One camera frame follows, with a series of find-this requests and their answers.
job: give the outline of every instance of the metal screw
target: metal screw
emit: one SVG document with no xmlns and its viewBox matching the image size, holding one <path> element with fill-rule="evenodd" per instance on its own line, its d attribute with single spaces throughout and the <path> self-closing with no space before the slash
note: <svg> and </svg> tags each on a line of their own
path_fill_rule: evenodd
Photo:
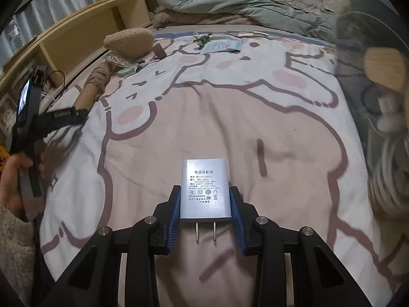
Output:
<svg viewBox="0 0 409 307">
<path fill-rule="evenodd" d="M 260 225 L 264 225 L 264 224 L 267 224 L 268 219 L 264 216 L 258 216 L 256 218 L 256 222 L 259 223 Z"/>
<path fill-rule="evenodd" d="M 156 223 L 156 217 L 155 217 L 155 216 L 147 216 L 147 217 L 144 219 L 144 222 L 145 222 L 146 224 L 148 224 L 148 225 L 155 224 L 155 223 Z"/>
<path fill-rule="evenodd" d="M 303 233 L 305 235 L 313 235 L 314 234 L 314 230 L 311 227 L 308 227 L 308 226 L 303 227 L 302 231 L 303 231 Z"/>
<path fill-rule="evenodd" d="M 109 233 L 109 231 L 111 231 L 111 229 L 109 227 L 107 227 L 107 226 L 104 226 L 104 227 L 101 227 L 98 230 L 98 234 L 99 235 L 107 235 Z"/>
</svg>

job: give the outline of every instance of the blue gripper pad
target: blue gripper pad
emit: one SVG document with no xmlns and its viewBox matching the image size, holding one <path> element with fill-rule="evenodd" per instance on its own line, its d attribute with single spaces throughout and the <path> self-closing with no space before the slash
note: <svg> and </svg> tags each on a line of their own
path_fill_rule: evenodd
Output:
<svg viewBox="0 0 409 307">
<path fill-rule="evenodd" d="M 172 216 L 168 226 L 168 243 L 166 245 L 166 249 L 168 250 L 169 253 L 172 251 L 173 246 L 176 244 L 177 232 L 179 230 L 179 217 L 180 217 L 180 189 L 179 193 L 177 194 L 175 207 L 173 208 Z"/>
<path fill-rule="evenodd" d="M 234 199 L 232 190 L 230 189 L 230 207 L 232 208 L 232 224 L 234 239 L 236 240 L 237 248 L 240 249 L 244 255 L 247 250 L 246 240 L 244 236 L 244 225 L 238 211 L 236 200 Z"/>
</svg>

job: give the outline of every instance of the brown object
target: brown object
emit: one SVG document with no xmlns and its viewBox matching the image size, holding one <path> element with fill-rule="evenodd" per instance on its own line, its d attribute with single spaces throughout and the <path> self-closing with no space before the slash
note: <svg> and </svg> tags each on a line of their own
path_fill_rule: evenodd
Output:
<svg viewBox="0 0 409 307">
<path fill-rule="evenodd" d="M 145 28 L 132 28 L 105 37 L 106 49 L 117 52 L 127 59 L 137 59 L 152 50 L 153 35 Z"/>
<path fill-rule="evenodd" d="M 155 53 L 156 57 L 160 60 L 167 57 L 165 50 L 157 43 L 154 47 L 152 47 L 152 51 Z"/>
<path fill-rule="evenodd" d="M 367 77 L 400 93 L 408 76 L 408 59 L 398 50 L 389 47 L 371 47 L 363 58 Z"/>
<path fill-rule="evenodd" d="M 99 98 L 104 92 L 112 73 L 112 65 L 108 61 L 102 62 L 85 81 L 84 88 L 75 100 L 76 109 L 85 108 L 89 111 L 95 98 Z"/>
</svg>

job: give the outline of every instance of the person's hand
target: person's hand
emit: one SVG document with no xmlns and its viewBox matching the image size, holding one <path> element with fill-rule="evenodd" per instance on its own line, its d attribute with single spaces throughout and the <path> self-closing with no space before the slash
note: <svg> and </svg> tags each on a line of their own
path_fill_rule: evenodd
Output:
<svg viewBox="0 0 409 307">
<path fill-rule="evenodd" d="M 41 163 L 38 172 L 44 178 L 46 167 L 44 165 L 44 154 L 41 154 Z M 16 217 L 20 216 L 23 203 L 18 186 L 18 169 L 20 167 L 31 167 L 33 161 L 23 152 L 13 154 L 7 160 L 0 180 L 0 204 L 10 210 Z"/>
</svg>

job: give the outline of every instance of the phone screen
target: phone screen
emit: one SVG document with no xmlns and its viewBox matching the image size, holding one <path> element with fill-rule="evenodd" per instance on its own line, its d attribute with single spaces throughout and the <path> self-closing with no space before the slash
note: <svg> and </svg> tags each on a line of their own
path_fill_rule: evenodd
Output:
<svg viewBox="0 0 409 307">
<path fill-rule="evenodd" d="M 29 84 L 30 84 L 30 78 L 27 80 L 26 84 L 24 84 L 23 90 L 21 90 L 20 102 L 18 103 L 18 114 L 21 113 L 22 109 L 26 105 Z"/>
</svg>

